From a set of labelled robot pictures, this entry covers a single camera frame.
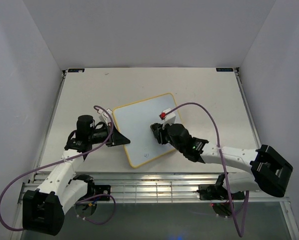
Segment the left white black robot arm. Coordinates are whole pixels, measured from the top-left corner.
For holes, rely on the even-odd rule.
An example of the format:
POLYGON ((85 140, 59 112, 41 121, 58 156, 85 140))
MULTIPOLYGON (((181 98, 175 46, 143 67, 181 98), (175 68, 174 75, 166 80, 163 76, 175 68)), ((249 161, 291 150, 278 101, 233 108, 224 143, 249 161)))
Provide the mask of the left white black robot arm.
POLYGON ((91 115, 81 115, 66 141, 60 163, 35 189, 22 198, 22 227, 28 231, 55 236, 74 205, 94 207, 98 201, 108 201, 109 185, 96 185, 87 174, 77 174, 79 166, 93 150, 93 145, 114 147, 131 141, 115 127, 110 113, 102 113, 96 123, 91 115))

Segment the yellow framed whiteboard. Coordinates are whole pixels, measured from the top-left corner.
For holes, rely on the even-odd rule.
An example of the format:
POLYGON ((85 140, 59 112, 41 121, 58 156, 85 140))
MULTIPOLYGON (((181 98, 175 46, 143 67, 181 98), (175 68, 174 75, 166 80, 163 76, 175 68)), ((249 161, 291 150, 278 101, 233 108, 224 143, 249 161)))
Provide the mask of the yellow framed whiteboard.
POLYGON ((159 144, 150 126, 162 123, 159 115, 177 106, 172 93, 165 93, 144 100, 116 107, 112 111, 117 130, 130 140, 124 145, 128 162, 139 168, 175 149, 170 144, 159 144))

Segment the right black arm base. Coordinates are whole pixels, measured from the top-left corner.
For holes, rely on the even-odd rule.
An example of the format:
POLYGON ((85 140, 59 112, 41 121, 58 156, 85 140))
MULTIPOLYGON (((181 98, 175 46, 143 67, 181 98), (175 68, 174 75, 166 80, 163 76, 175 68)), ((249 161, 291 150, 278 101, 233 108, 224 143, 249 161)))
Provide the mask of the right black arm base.
POLYGON ((203 184, 200 184, 196 192, 199 194, 200 200, 228 201, 230 199, 228 191, 222 186, 205 186, 203 184))

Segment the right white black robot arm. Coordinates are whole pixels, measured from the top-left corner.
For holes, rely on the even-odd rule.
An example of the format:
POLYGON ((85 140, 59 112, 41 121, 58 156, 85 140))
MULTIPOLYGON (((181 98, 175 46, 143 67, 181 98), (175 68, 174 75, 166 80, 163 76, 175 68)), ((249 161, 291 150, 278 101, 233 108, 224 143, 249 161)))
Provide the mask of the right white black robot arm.
POLYGON ((154 123, 150 129, 159 144, 170 144, 191 162, 225 163, 240 170, 221 173, 215 184, 200 188, 202 200, 243 200, 248 191, 259 190, 276 198, 285 196, 293 167, 269 145, 263 144, 259 149, 218 148, 206 139, 191 136, 180 123, 154 123))

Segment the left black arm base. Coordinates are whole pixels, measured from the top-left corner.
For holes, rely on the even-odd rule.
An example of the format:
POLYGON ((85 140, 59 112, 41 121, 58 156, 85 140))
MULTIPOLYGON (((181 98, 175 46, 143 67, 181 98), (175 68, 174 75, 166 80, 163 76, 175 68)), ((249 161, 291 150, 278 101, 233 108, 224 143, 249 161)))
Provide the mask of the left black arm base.
POLYGON ((91 187, 91 193, 93 196, 97 196, 91 199, 92 202, 97 201, 109 201, 111 198, 107 195, 111 194, 110 185, 94 185, 91 187))

